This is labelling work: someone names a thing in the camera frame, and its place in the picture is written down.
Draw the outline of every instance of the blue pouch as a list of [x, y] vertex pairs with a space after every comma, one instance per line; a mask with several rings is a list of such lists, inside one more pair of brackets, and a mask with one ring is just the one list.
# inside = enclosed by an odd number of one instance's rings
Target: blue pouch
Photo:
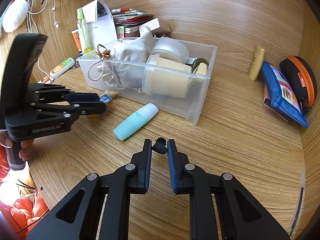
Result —
[[269, 90], [271, 107], [307, 128], [308, 122], [302, 115], [298, 100], [281, 71], [264, 61], [261, 72]]

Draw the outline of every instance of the white glue bottle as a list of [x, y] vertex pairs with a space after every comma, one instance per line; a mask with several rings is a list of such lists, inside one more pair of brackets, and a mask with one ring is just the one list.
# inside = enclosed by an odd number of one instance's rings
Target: white glue bottle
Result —
[[50, 71], [50, 77], [56, 79], [63, 73], [65, 73], [69, 68], [75, 65], [75, 61], [73, 58], [67, 58], [63, 62], [61, 62], [58, 66], [56, 66], [53, 70]]

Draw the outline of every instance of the silver screw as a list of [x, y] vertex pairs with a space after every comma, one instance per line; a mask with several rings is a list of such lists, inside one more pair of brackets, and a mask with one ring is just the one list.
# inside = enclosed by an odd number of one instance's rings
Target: silver screw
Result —
[[188, 171], [192, 171], [195, 169], [195, 166], [192, 164], [192, 163], [188, 163], [186, 164], [185, 168], [188, 170]]
[[232, 180], [233, 176], [230, 173], [225, 173], [223, 174], [223, 178], [225, 180]]
[[129, 163], [125, 166], [125, 169], [128, 171], [132, 171], [136, 166], [132, 163]]
[[88, 180], [95, 180], [97, 178], [97, 174], [95, 173], [90, 173], [88, 176], [87, 176], [87, 179]]

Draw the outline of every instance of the light blue tube bottle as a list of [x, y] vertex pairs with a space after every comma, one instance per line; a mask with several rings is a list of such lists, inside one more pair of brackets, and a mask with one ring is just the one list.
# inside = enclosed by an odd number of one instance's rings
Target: light blue tube bottle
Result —
[[158, 111], [158, 108], [152, 103], [141, 107], [113, 130], [114, 135], [123, 141], [149, 122]]

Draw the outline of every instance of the black and orange pencil case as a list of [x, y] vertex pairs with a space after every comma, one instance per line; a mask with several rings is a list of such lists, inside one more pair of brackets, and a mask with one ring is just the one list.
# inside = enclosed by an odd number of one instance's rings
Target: black and orange pencil case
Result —
[[279, 65], [300, 103], [302, 113], [309, 112], [317, 96], [316, 78], [310, 66], [298, 56], [289, 56]]

